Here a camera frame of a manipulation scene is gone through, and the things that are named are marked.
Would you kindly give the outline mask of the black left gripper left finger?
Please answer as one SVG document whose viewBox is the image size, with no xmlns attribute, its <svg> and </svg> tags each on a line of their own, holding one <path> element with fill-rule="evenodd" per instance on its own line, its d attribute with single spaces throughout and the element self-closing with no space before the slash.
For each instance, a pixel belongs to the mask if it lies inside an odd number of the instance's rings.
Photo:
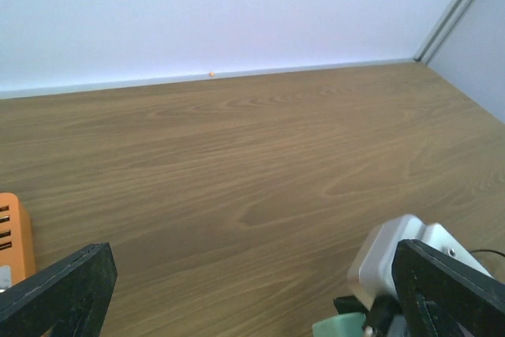
<svg viewBox="0 0 505 337">
<path fill-rule="evenodd" d="M 1 293 L 1 335 L 98 336 L 116 280 L 110 244 L 86 245 Z"/>
</svg>

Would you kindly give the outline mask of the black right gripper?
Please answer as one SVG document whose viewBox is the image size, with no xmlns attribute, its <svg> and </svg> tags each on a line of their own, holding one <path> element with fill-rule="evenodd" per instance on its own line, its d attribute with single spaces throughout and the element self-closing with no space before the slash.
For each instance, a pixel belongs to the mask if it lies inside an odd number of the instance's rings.
<svg viewBox="0 0 505 337">
<path fill-rule="evenodd" d="M 406 336 L 406 319 L 397 300 L 390 295 L 379 295 L 367 309 L 355 296 L 333 300 L 337 315 L 364 313 L 363 336 Z"/>
</svg>

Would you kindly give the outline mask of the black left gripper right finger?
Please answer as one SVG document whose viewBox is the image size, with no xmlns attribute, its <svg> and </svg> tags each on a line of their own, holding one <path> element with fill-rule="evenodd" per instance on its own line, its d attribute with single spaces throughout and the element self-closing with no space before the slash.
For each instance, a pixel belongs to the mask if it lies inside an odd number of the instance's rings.
<svg viewBox="0 0 505 337">
<path fill-rule="evenodd" d="M 424 242 L 398 243 L 393 280 L 412 336 L 504 335 L 504 285 Z"/>
</svg>

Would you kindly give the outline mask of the green plug adapter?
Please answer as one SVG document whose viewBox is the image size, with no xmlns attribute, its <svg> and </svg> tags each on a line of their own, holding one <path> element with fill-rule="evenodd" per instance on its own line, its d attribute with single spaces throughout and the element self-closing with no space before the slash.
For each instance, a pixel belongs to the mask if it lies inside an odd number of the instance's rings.
<svg viewBox="0 0 505 337">
<path fill-rule="evenodd" d="M 313 337 L 362 337 L 364 313 L 344 313 L 328 317 L 312 326 Z"/>
</svg>

